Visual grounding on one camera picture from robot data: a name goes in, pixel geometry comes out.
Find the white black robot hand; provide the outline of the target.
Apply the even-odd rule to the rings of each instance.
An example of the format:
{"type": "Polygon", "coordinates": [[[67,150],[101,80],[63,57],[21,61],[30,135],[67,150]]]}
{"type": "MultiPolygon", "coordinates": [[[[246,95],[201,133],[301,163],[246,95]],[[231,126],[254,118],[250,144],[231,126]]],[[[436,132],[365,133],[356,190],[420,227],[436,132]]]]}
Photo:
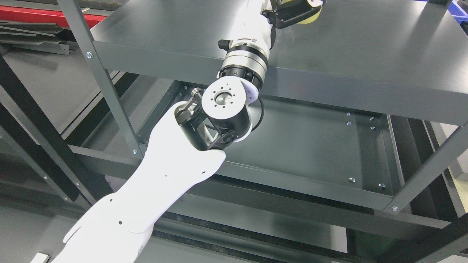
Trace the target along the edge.
{"type": "Polygon", "coordinates": [[[229,50],[236,45],[270,50],[276,29],[296,25],[300,0],[249,0],[232,27],[231,37],[220,40],[219,48],[229,50]]]}

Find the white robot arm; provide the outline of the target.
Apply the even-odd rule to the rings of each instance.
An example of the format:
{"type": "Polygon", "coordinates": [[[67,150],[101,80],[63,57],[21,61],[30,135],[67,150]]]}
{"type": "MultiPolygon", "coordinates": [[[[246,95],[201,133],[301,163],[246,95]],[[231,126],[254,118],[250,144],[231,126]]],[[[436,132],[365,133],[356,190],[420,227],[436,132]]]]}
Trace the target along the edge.
{"type": "Polygon", "coordinates": [[[54,263],[134,263],[155,222],[218,171],[227,146],[258,127],[248,106],[258,99],[271,47],[253,38],[222,39],[218,45],[227,54],[217,80],[167,110],[133,175],[77,221],[54,263]]]}

